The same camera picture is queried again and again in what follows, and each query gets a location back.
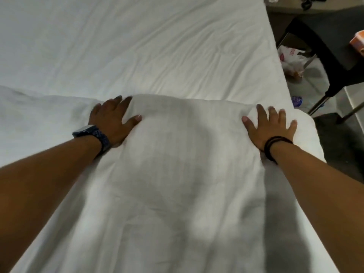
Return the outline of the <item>person's right hand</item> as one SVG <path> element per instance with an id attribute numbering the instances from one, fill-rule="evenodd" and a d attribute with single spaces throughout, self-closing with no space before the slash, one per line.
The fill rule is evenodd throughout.
<path id="1" fill-rule="evenodd" d="M 287 129 L 287 118 L 286 111 L 280 109 L 278 113 L 278 124 L 269 123 L 269 111 L 265 110 L 261 104 L 256 106 L 257 109 L 257 128 L 255 135 L 248 135 L 251 142 L 258 148 L 258 150 L 263 151 L 264 144 L 266 141 L 273 136 L 283 136 L 291 141 L 293 141 L 294 135 L 288 135 Z"/>

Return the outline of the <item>person's right forearm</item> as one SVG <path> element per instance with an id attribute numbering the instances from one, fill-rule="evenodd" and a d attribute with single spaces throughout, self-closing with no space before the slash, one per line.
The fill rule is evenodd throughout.
<path id="1" fill-rule="evenodd" d="M 340 273 L 364 273 L 364 184 L 285 142 L 271 154 Z"/>

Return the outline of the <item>white plastic bag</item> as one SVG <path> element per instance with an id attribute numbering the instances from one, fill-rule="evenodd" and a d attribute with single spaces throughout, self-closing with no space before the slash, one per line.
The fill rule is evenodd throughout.
<path id="1" fill-rule="evenodd" d="M 316 54 L 283 45 L 278 47 L 277 53 L 286 78 L 298 82 L 302 80 L 308 65 L 317 58 Z"/>

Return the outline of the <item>black chair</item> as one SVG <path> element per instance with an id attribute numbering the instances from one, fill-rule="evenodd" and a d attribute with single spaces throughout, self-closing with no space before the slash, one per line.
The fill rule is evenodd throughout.
<path id="1" fill-rule="evenodd" d="M 279 48 L 292 34 L 311 48 L 324 67 L 329 88 L 309 110 L 310 116 L 344 87 L 364 83 L 364 56 L 351 45 L 359 31 L 364 31 L 364 5 L 297 16 L 276 43 Z"/>

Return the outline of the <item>orange box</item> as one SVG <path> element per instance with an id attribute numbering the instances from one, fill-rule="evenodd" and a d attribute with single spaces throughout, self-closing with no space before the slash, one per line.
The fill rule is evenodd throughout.
<path id="1" fill-rule="evenodd" d="M 357 53 L 364 57 L 364 30 L 356 32 L 349 43 Z"/>

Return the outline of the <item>person's left forearm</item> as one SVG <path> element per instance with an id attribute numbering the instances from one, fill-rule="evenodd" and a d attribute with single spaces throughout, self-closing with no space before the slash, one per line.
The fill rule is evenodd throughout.
<path id="1" fill-rule="evenodd" d="M 102 149 L 83 136 L 0 168 L 0 273 L 8 273 Z"/>

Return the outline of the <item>blue smartwatch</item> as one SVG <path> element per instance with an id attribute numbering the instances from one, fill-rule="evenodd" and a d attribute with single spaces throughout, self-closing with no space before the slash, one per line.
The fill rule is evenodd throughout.
<path id="1" fill-rule="evenodd" d="M 92 137 L 96 138 L 101 145 L 101 149 L 100 149 L 98 155 L 95 157 L 95 159 L 104 155 L 111 148 L 111 143 L 110 143 L 109 139 L 96 125 L 84 126 L 80 129 L 74 131 L 72 133 L 72 136 L 74 138 L 84 137 L 84 136 L 92 136 Z"/>

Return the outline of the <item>black wrist bands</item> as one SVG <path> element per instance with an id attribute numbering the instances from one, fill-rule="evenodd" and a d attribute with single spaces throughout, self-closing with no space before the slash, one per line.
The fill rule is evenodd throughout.
<path id="1" fill-rule="evenodd" d="M 276 160 L 271 154 L 271 147 L 278 142 L 285 142 L 288 144 L 294 144 L 293 141 L 290 139 L 283 137 L 283 136 L 273 136 L 269 138 L 266 143 L 264 144 L 263 153 L 265 154 L 266 158 L 270 160 L 271 162 L 274 162 L 277 165 Z"/>

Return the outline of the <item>white duvet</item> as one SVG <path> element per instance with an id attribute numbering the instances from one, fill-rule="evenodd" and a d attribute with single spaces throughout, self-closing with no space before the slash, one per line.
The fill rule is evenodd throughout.
<path id="1" fill-rule="evenodd" d="M 11 273 L 339 273 L 248 138 L 254 105 L 136 95 L 137 114 Z"/>

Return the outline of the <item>grey desk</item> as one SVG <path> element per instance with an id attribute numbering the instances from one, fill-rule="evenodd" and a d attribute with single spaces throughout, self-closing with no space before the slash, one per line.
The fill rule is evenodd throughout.
<path id="1" fill-rule="evenodd" d="M 364 5 L 364 0 L 327 0 L 325 2 L 313 1 L 310 9 L 304 11 L 302 0 L 278 0 L 271 3 L 265 0 L 266 10 L 274 13 L 285 14 L 315 14 L 323 12 L 332 12 L 336 10 L 357 7 Z"/>

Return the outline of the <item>person's left hand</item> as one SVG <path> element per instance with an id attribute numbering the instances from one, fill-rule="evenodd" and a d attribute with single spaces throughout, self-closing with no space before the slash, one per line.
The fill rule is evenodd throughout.
<path id="1" fill-rule="evenodd" d="M 89 118 L 89 125 L 96 125 L 109 139 L 111 147 L 120 146 L 131 131 L 123 131 L 122 124 L 127 120 L 123 120 L 125 113 L 132 101 L 133 97 L 128 96 L 122 100 L 122 110 L 110 111 L 110 99 L 104 102 L 93 118 Z"/>

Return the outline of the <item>white bed sheet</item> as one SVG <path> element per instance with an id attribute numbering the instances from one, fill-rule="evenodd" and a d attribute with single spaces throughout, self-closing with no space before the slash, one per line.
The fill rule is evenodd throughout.
<path id="1" fill-rule="evenodd" d="M 263 0 L 0 0 L 0 86 L 293 108 Z"/>

